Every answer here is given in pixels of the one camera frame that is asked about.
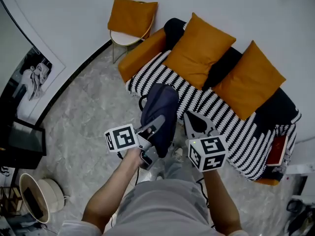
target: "black baseboard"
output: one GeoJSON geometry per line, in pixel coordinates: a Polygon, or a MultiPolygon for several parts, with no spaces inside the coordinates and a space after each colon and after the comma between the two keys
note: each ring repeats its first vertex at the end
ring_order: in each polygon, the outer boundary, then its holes
{"type": "Polygon", "coordinates": [[[65,89],[71,84],[71,82],[90,64],[98,55],[100,55],[105,49],[107,49],[112,44],[112,40],[108,40],[102,47],[100,47],[95,53],[93,53],[79,68],[70,76],[70,78],[63,84],[63,86],[58,90],[55,96],[48,103],[47,107],[43,111],[43,113],[38,118],[35,126],[39,127],[49,110],[55,104],[60,95],[65,91],[65,89]]]}

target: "gray t-shirt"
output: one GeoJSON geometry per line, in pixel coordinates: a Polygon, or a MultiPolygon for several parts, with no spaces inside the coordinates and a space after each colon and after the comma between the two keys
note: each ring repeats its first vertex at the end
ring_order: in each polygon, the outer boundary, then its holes
{"type": "MultiPolygon", "coordinates": [[[[123,199],[116,225],[106,236],[220,236],[209,225],[209,209],[194,183],[165,179],[142,182],[123,199]]],[[[60,236],[101,236],[94,225],[65,221],[60,236]]],[[[244,231],[233,236],[248,236],[244,231]]]]}

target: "red book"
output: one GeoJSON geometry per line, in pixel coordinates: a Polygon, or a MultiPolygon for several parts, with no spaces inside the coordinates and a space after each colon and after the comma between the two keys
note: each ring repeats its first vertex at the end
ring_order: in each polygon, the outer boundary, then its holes
{"type": "Polygon", "coordinates": [[[267,166],[279,166],[282,164],[286,150],[287,136],[275,137],[272,142],[271,150],[267,157],[267,166]]]}

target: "black bag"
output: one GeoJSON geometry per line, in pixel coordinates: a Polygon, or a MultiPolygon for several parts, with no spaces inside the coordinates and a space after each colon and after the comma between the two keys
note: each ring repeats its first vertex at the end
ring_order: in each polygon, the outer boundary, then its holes
{"type": "Polygon", "coordinates": [[[179,95],[171,86],[156,83],[148,94],[140,98],[139,107],[142,111],[141,126],[145,126],[160,115],[165,117],[162,127],[149,139],[149,142],[156,147],[158,156],[164,158],[175,134],[179,95]],[[144,98],[147,98],[147,103],[143,108],[144,98]]]}

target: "forearm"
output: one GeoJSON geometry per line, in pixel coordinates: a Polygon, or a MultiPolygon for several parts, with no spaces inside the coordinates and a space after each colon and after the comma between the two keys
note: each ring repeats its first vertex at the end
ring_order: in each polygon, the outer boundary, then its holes
{"type": "Polygon", "coordinates": [[[103,232],[140,163],[137,151],[127,153],[108,181],[89,200],[82,221],[96,225],[103,232]]]}
{"type": "Polygon", "coordinates": [[[204,172],[209,210],[218,232],[229,235],[241,230],[240,216],[216,170],[204,172]]]}

